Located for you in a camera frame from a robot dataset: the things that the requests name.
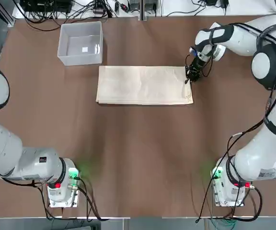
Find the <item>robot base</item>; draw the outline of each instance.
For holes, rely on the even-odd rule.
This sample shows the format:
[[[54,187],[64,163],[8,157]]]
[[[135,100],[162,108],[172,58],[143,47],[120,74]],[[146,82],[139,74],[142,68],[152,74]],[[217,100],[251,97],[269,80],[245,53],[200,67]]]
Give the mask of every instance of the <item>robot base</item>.
[[[226,159],[223,159],[222,166],[219,166],[215,176],[217,179],[212,180],[212,187],[213,187],[213,197],[215,200],[215,204],[218,207],[234,207],[235,200],[237,198],[238,187],[233,185],[226,173]],[[212,176],[215,172],[216,167],[212,170],[210,175]],[[237,206],[242,203],[242,199],[244,198],[245,188],[241,187],[239,190]]]
[[[77,207],[79,200],[79,191],[74,189],[77,187],[78,181],[73,180],[75,176],[79,176],[78,170],[75,168],[73,161],[63,159],[66,163],[66,175],[60,188],[51,189],[47,187],[50,207]]]

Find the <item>green cable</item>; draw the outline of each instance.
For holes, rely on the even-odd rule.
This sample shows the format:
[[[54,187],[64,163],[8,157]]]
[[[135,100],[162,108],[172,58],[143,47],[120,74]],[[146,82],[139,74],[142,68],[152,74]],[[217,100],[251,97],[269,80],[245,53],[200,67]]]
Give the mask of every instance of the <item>green cable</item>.
[[[212,218],[210,218],[209,220],[211,221],[211,223],[212,223],[213,226],[215,227],[215,230],[220,230],[220,229],[218,228],[218,225],[215,225],[215,223],[214,223],[214,221],[212,220]],[[228,224],[228,225],[223,224],[224,227],[230,227],[230,226],[232,226],[232,228],[231,228],[230,230],[233,230],[233,229],[235,228],[235,225],[236,225],[236,222],[230,223],[230,224]]]

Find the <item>label sticker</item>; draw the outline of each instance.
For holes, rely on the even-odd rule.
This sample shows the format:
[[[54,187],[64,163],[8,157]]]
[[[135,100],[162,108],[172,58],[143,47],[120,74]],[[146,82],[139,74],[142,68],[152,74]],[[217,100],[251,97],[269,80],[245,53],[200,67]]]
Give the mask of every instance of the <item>label sticker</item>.
[[[81,51],[84,53],[84,52],[88,52],[88,47],[83,47],[82,49],[81,49]]]
[[[258,180],[269,180],[276,176],[276,169],[261,169],[258,175]]]

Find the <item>folded towel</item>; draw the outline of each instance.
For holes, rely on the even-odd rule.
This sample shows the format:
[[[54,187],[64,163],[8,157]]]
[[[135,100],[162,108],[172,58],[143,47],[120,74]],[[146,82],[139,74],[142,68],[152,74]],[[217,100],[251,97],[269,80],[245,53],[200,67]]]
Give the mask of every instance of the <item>folded towel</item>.
[[[193,103],[185,68],[100,66],[96,101],[100,104],[173,105]]]

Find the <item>green light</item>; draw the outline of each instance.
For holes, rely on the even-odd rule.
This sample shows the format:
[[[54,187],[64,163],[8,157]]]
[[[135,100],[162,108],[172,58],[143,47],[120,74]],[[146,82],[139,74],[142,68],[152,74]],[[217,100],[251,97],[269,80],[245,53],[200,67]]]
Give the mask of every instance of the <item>green light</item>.
[[[222,171],[223,171],[222,167],[218,167],[215,173],[215,177],[221,178]]]
[[[76,168],[69,168],[69,176],[77,177],[79,175],[79,171]]]

